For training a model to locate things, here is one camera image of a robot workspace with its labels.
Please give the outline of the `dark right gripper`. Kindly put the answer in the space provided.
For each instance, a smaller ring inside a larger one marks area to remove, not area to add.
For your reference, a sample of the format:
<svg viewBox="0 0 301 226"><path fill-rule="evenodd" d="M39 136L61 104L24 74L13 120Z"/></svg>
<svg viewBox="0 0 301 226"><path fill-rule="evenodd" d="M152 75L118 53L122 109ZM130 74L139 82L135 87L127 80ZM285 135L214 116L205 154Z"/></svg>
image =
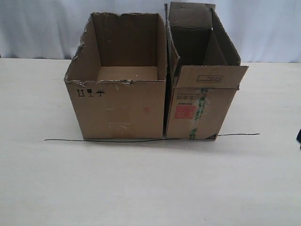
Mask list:
<svg viewBox="0 0 301 226"><path fill-rule="evenodd" d="M299 142L299 144L300 144L300 149L301 149L301 129L299 130L299 132L298 132L298 134L297 134L296 140Z"/></svg>

